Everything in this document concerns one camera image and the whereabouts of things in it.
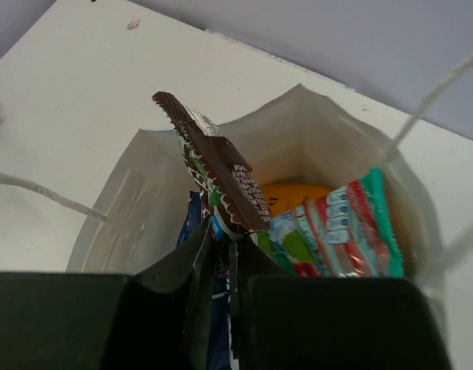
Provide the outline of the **orange honey dijon chip bag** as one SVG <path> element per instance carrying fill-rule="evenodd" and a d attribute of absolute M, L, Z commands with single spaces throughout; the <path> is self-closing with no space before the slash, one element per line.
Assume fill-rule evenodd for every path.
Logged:
<path fill-rule="evenodd" d="M 263 185 L 261 189 L 271 217 L 325 197 L 331 192 L 326 187 L 307 183 L 275 183 Z"/>

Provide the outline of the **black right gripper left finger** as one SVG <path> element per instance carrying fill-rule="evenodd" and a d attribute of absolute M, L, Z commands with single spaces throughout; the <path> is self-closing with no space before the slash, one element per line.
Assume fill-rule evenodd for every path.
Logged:
<path fill-rule="evenodd" d="M 203 369 L 208 221 L 139 274 L 0 273 L 0 369 Z"/>

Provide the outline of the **teal Fox's candy bag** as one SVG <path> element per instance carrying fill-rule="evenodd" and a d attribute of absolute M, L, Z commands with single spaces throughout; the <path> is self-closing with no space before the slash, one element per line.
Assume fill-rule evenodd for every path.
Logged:
<path fill-rule="evenodd" d="M 299 277 L 404 276 L 378 168 L 272 217 L 270 230 L 254 240 L 278 266 Z"/>

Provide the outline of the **blue kettle chip bag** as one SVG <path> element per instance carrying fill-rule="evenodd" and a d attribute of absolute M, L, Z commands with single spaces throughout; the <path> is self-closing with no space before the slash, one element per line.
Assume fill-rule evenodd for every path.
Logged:
<path fill-rule="evenodd" d="M 181 231 L 179 233 L 176 247 L 181 247 L 199 228 L 202 219 L 202 194 L 191 191 L 188 197 L 187 212 Z"/>

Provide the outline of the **brown purple M&M's pack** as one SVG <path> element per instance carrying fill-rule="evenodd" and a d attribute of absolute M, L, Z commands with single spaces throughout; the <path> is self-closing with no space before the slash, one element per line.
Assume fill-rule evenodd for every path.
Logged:
<path fill-rule="evenodd" d="M 202 230 L 192 238 L 198 247 L 180 351 L 194 369 L 206 367 L 213 279 L 218 256 L 226 255 L 230 272 L 230 354 L 241 369 L 251 369 L 249 310 L 255 302 L 250 296 L 251 281 L 280 272 L 251 237 L 269 230 L 268 207 L 251 177 L 251 165 L 210 119 L 169 92 L 156 92 L 153 102 L 174 125 L 187 171 L 209 209 Z"/>

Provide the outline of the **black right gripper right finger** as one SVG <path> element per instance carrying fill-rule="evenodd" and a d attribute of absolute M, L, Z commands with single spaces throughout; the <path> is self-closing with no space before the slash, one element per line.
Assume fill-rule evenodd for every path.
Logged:
<path fill-rule="evenodd" d="M 242 369 L 449 369 L 422 291 L 402 278 L 294 277 L 248 237 L 229 247 Z"/>

